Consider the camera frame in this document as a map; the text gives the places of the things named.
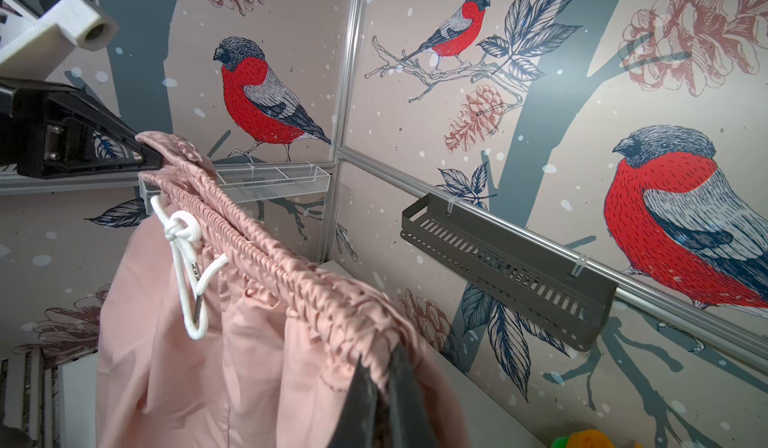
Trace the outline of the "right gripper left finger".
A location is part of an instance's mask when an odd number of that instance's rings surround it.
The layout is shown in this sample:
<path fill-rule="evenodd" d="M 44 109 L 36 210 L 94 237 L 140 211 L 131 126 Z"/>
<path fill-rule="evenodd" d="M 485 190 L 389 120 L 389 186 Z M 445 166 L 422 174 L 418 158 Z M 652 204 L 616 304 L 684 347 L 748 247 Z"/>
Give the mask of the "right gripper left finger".
<path fill-rule="evenodd" d="M 376 426 L 378 388 L 359 359 L 328 448 L 371 448 Z"/>

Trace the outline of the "pink shorts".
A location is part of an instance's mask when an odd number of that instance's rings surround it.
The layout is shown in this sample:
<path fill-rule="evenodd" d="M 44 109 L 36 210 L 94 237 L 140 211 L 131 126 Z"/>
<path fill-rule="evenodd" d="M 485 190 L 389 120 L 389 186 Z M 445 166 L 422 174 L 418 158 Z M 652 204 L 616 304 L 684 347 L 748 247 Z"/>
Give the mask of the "pink shorts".
<path fill-rule="evenodd" d="M 459 400 L 381 291 L 294 253 L 215 182 L 186 140 L 144 132 L 160 193 L 100 314 L 100 447 L 325 447 L 357 367 L 386 406 L 402 347 L 440 447 L 470 443 Z"/>

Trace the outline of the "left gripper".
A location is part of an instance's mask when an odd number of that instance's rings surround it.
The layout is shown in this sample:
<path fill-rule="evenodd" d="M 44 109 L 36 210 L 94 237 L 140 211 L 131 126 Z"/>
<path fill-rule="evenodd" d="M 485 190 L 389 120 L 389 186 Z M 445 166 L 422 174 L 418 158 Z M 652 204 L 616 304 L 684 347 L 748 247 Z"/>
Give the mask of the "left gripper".
<path fill-rule="evenodd" d="M 163 157 L 106 107 L 59 83 L 1 80 L 1 166 L 27 178 L 152 171 Z"/>

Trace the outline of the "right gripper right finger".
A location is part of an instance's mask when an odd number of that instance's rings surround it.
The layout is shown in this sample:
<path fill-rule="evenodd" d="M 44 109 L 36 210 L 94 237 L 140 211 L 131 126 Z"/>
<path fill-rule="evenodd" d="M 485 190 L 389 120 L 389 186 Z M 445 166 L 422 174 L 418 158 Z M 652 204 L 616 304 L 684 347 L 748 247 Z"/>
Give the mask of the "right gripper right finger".
<path fill-rule="evenodd" d="M 423 394 L 402 344 L 398 344 L 392 352 L 388 370 L 392 446 L 436 448 L 438 440 L 424 404 Z"/>

